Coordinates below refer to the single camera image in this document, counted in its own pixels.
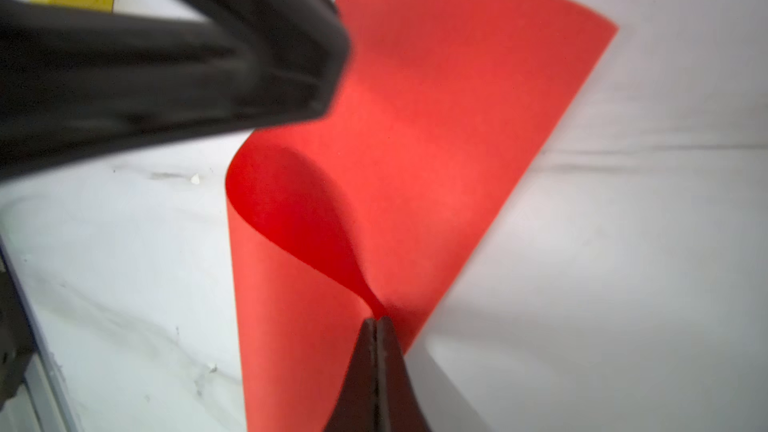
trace folded red paper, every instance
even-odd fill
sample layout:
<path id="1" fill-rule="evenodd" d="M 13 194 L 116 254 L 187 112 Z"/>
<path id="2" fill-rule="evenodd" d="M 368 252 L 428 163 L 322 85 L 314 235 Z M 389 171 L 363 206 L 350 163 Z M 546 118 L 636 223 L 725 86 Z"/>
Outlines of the folded red paper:
<path id="1" fill-rule="evenodd" d="M 408 349 L 616 32 L 567 0 L 336 3 L 332 111 L 226 178 L 252 431 L 322 429 L 365 317 Z"/>

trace white marble surface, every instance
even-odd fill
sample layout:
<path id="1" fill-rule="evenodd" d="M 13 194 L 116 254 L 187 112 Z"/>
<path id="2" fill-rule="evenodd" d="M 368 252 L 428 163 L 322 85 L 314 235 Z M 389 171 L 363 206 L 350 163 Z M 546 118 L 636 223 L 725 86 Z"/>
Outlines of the white marble surface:
<path id="1" fill-rule="evenodd" d="M 408 355 L 422 407 L 436 432 L 762 431 L 768 7 L 577 1 L 620 33 Z M 244 428 L 223 188 L 244 137 L 0 188 L 87 432 Z"/>

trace red sheet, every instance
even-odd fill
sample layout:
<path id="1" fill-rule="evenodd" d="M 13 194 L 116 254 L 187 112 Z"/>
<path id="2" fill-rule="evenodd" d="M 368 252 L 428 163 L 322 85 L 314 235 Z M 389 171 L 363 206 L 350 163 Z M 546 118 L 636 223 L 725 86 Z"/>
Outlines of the red sheet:
<path id="1" fill-rule="evenodd" d="M 254 432 L 322 429 L 365 317 L 409 347 L 616 32 L 567 0 L 336 2 L 331 113 L 226 178 Z"/>

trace black object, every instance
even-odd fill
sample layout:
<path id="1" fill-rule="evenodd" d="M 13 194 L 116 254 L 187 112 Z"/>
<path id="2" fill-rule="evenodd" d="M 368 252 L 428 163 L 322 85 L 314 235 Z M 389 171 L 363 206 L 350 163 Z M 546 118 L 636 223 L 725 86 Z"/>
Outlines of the black object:
<path id="1" fill-rule="evenodd" d="M 16 395 L 36 350 L 27 315 L 0 254 L 0 410 Z"/>
<path id="2" fill-rule="evenodd" d="M 186 0 L 210 22 L 0 0 L 0 179 L 326 111 L 349 49 L 331 0 Z"/>
<path id="3" fill-rule="evenodd" d="M 389 317 L 362 323 L 325 432 L 430 432 Z"/>

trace white table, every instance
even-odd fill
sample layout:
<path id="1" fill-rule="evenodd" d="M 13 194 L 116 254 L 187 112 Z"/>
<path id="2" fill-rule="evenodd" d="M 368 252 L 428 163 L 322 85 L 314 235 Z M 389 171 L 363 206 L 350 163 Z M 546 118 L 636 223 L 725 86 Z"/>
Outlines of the white table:
<path id="1" fill-rule="evenodd" d="M 422 408 L 435 432 L 762 431 L 768 6 L 576 1 L 620 32 L 408 354 Z M 223 180 L 245 137 L 0 188 L 86 432 L 244 430 Z"/>

